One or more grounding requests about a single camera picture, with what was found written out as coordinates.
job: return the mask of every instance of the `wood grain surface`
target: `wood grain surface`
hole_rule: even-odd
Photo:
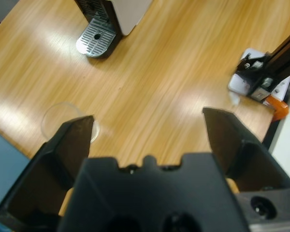
[[[263,139],[273,112],[232,105],[227,83],[246,48],[271,52],[290,34],[290,0],[154,0],[106,60],[77,52],[86,25],[73,0],[20,0],[0,25],[0,133],[28,157],[45,141],[45,111],[63,101],[100,123],[90,156],[121,166],[209,151],[204,106]]]

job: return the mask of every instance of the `clear plastic cup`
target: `clear plastic cup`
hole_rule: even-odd
[[[41,122],[41,132],[45,139],[51,139],[57,132],[59,127],[66,121],[77,117],[83,117],[85,114],[81,112],[75,105],[69,102],[60,102],[51,106],[44,114]],[[98,137],[100,127],[97,121],[92,126],[91,140],[92,143]]]

